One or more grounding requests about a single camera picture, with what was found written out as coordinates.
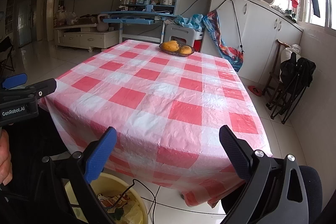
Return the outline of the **person's left hand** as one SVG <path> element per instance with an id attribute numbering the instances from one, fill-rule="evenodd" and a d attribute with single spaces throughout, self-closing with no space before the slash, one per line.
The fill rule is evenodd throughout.
<path id="1" fill-rule="evenodd" d="M 13 171 L 11 165 L 11 154 L 9 150 L 9 136 L 7 132 L 2 129 L 0 141 L 0 183 L 8 184 L 13 178 Z"/>

